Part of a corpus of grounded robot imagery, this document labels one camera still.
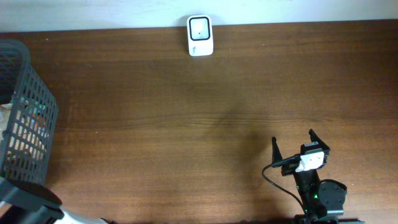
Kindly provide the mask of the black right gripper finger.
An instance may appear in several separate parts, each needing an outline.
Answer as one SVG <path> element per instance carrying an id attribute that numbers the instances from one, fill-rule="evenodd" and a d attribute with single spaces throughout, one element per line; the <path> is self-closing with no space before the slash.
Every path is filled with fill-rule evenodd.
<path id="1" fill-rule="evenodd" d="M 280 153 L 279 147 L 277 145 L 277 139 L 275 136 L 271 138 L 272 141 L 272 163 L 278 163 L 282 160 L 282 155 Z"/>
<path id="2" fill-rule="evenodd" d="M 317 142 L 320 147 L 322 148 L 323 151 L 328 151 L 329 150 L 329 146 L 327 146 L 318 136 L 317 134 L 314 132 L 313 129 L 310 129 L 308 131 L 309 135 L 310 135 L 310 139 L 312 142 Z"/>

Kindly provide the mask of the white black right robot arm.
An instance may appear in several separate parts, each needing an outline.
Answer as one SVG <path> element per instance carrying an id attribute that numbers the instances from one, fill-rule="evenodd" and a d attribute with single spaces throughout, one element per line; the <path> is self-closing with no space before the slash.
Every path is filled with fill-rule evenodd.
<path id="1" fill-rule="evenodd" d="M 298 154 L 287 158 L 282 157 L 277 139 L 272 137 L 272 161 L 263 168 L 263 178 L 298 201 L 303 214 L 294 216 L 294 223 L 362 223 L 358 219 L 340 218 L 344 214 L 347 186 L 333 179 L 319 178 L 318 170 L 326 165 L 330 147 L 314 130 L 310 129 L 308 134 L 310 142 L 302 144 Z M 270 167 L 280 167 L 283 176 L 294 177 L 298 197 L 266 177 L 265 171 Z"/>

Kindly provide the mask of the grey plastic mesh basket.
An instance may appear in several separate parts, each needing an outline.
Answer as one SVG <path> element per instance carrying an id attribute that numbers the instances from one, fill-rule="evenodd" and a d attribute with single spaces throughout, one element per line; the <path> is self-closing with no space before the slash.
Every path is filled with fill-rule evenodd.
<path id="1" fill-rule="evenodd" d="M 18 40 L 1 41 L 1 177 L 44 185 L 59 106 Z"/>

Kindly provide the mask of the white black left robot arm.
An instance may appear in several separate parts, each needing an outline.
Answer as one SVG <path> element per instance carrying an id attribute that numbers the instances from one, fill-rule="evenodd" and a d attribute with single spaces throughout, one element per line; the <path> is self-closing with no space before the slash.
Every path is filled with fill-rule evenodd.
<path id="1" fill-rule="evenodd" d="M 23 180 L 1 178 L 1 224 L 107 224 L 62 207 L 48 188 Z"/>

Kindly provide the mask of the white barcode scanner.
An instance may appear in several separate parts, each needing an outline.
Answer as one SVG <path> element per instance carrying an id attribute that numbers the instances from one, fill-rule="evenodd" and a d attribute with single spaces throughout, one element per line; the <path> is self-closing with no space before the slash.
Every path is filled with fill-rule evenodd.
<path id="1" fill-rule="evenodd" d="M 211 55 L 214 51 L 213 26 L 207 15 L 187 18 L 188 52 L 192 57 Z"/>

